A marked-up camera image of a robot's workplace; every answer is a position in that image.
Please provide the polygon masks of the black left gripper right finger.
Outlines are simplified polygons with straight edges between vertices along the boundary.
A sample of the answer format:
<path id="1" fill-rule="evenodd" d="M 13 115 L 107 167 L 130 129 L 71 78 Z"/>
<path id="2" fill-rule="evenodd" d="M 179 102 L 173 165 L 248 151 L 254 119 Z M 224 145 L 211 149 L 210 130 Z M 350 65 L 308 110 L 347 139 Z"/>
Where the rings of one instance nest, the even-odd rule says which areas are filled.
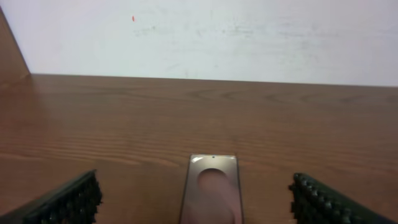
<path id="1" fill-rule="evenodd" d="M 397 224 L 307 174 L 293 180 L 290 211 L 298 224 Z"/>

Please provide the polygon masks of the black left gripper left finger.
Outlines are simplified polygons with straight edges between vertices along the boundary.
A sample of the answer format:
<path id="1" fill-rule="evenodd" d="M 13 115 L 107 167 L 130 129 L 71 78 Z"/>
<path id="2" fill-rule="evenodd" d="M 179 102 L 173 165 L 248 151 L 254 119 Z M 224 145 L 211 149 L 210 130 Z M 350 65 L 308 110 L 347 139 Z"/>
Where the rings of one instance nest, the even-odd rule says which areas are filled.
<path id="1" fill-rule="evenodd" d="M 103 194 L 89 170 L 39 198 L 1 215 L 2 224 L 96 223 Z"/>

